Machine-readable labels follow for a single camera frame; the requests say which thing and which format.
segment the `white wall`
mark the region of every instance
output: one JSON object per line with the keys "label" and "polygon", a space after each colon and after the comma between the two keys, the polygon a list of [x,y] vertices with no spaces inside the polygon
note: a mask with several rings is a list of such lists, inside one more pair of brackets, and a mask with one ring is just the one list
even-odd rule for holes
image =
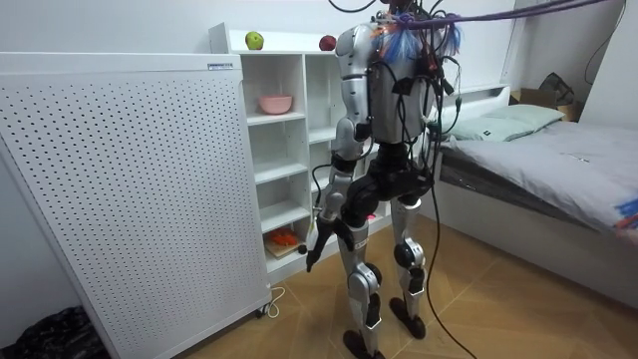
{"label": "white wall", "polygon": [[[622,1],[607,1],[526,20],[515,70],[508,76],[512,87],[537,89],[555,72],[585,101],[591,90],[584,80],[587,62],[613,31],[621,8]],[[604,49],[592,61],[590,81],[603,57]]]}
{"label": "white wall", "polygon": [[638,80],[637,35],[638,7],[630,2],[620,27],[611,39],[581,123],[638,130],[635,90]]}
{"label": "white wall", "polygon": [[0,160],[0,348],[43,317],[80,304]]}
{"label": "white wall", "polygon": [[[367,0],[335,2],[356,8]],[[448,0],[444,6],[474,15],[511,9],[513,3]],[[338,36],[387,9],[378,2],[365,12],[344,14],[327,0],[3,0],[0,6],[0,51],[125,53],[208,53],[207,30],[220,22]]]}

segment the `black bag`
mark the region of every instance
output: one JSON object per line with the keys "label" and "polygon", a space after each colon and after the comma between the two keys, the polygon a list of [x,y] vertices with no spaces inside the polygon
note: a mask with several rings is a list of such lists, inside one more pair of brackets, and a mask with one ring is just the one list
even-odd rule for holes
{"label": "black bag", "polygon": [[556,106],[567,106],[574,103],[574,90],[556,73],[549,74],[538,90],[556,94]]}
{"label": "black bag", "polygon": [[12,347],[20,359],[108,359],[84,309],[68,308],[50,315],[22,333]]}

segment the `power cord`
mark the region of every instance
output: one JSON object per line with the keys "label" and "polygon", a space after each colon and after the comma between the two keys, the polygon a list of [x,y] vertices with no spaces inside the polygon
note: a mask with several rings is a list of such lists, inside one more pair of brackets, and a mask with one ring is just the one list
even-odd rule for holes
{"label": "power cord", "polygon": [[[282,297],[284,294],[286,294],[286,288],[284,288],[284,287],[275,287],[275,288],[272,288],[272,291],[275,291],[275,290],[281,290],[281,294],[279,294],[276,298],[272,299],[272,300],[270,301],[270,303],[268,303],[268,304],[266,304],[266,305],[262,306],[262,307],[261,307],[261,310],[257,311],[257,319],[258,319],[258,318],[261,318],[261,317],[262,317],[262,316],[264,316],[264,315],[268,315],[268,318],[270,318],[270,319],[274,319],[274,318],[276,318],[276,317],[278,317],[278,316],[279,316],[279,307],[277,306],[277,304],[275,304],[275,302],[276,302],[277,300],[281,299],[281,297]],[[270,313],[270,311],[271,311],[272,309],[274,309],[274,310],[275,310],[274,314]]]}
{"label": "power cord", "polygon": [[622,12],[620,13],[620,18],[618,19],[618,22],[616,23],[616,27],[614,28],[614,31],[611,32],[611,35],[609,35],[609,37],[607,39],[605,39],[605,41],[600,45],[600,47],[594,52],[593,55],[591,55],[591,58],[589,58],[589,62],[587,62],[587,67],[585,68],[585,83],[587,83],[588,85],[593,86],[594,85],[594,81],[589,81],[589,79],[587,78],[587,75],[589,74],[589,68],[591,67],[591,63],[594,61],[594,59],[596,58],[596,55],[598,55],[598,53],[602,50],[602,48],[605,47],[605,45],[607,45],[607,43],[609,43],[611,41],[611,38],[614,37],[614,34],[616,33],[616,30],[618,30],[618,27],[620,26],[620,23],[622,22],[622,19],[625,17],[625,11],[627,10],[627,0],[624,0],[624,5],[622,7]]}
{"label": "power cord", "polygon": [[430,304],[430,309],[432,310],[432,313],[435,315],[435,319],[437,320],[439,325],[441,325],[443,330],[450,336],[450,338],[452,338],[452,340],[454,340],[454,342],[457,343],[457,345],[459,345],[461,349],[465,350],[466,353],[470,354],[470,356],[473,359],[478,359],[477,356],[472,351],[470,351],[470,349],[468,349],[454,335],[452,335],[452,333],[450,332],[450,330],[448,330],[448,328],[443,323],[443,321],[441,321],[441,318],[439,318],[439,314],[437,314],[437,311],[435,310],[435,306],[432,304],[432,298],[430,297],[430,278],[432,278],[432,270],[435,267],[437,254],[439,253],[439,244],[441,243],[441,218],[439,217],[439,205],[437,204],[437,195],[435,194],[434,186],[432,186],[432,201],[435,206],[435,216],[437,218],[437,242],[435,244],[435,252],[432,255],[432,261],[430,262],[430,269],[428,271],[428,279],[426,279],[426,296],[428,297],[428,304]]}

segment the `red apple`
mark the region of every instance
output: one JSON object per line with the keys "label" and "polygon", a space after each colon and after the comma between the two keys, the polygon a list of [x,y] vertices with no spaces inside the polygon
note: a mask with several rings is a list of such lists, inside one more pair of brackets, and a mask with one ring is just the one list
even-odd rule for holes
{"label": "red apple", "polygon": [[332,51],[337,47],[337,39],[334,36],[326,35],[319,41],[321,51]]}

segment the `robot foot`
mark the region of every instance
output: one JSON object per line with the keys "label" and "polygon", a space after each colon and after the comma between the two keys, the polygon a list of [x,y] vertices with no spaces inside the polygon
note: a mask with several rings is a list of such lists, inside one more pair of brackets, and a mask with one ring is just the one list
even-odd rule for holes
{"label": "robot foot", "polygon": [[412,336],[417,339],[423,339],[426,337],[426,325],[419,316],[410,318],[408,315],[408,308],[406,308],[406,302],[400,298],[390,299],[390,309],[395,313],[397,319],[408,328]]}
{"label": "robot foot", "polygon": [[354,330],[348,330],[343,333],[343,343],[357,359],[386,359],[379,351],[376,352],[374,356],[370,356],[366,350],[366,344],[363,338]]}

